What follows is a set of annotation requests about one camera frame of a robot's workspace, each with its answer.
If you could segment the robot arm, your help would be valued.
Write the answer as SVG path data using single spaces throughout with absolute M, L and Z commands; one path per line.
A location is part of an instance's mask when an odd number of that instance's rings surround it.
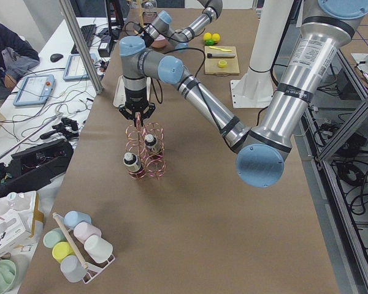
M 187 43 L 198 30 L 221 15 L 221 1 L 203 1 L 202 5 L 201 16 L 181 31 L 171 29 L 172 18 L 163 11 L 142 35 L 120 40 L 126 101 L 119 111 L 125 118 L 143 123 L 155 109 L 147 99 L 147 79 L 175 86 L 182 97 L 218 129 L 229 149 L 236 153 L 239 177 L 251 186 L 269 187 L 281 178 L 292 148 L 293 129 L 337 50 L 351 42 L 368 14 L 368 1 L 304 2 L 300 41 L 266 106 L 265 116 L 252 128 L 245 127 L 180 59 L 150 48 L 161 35 L 174 45 Z
M 147 24 L 140 33 L 145 46 L 150 47 L 159 36 L 163 36 L 173 49 L 187 48 L 190 41 L 195 39 L 205 27 L 217 20 L 223 10 L 223 1 L 199 1 L 203 6 L 201 14 L 193 18 L 191 23 L 181 28 L 175 28 L 172 25 L 172 17 L 166 11 L 162 10 L 156 14 L 154 20 Z

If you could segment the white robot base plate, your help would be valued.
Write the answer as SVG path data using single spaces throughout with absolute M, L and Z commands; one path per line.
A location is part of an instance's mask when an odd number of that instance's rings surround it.
M 234 108 L 263 108 L 270 104 L 274 89 L 270 78 L 265 80 L 231 80 Z

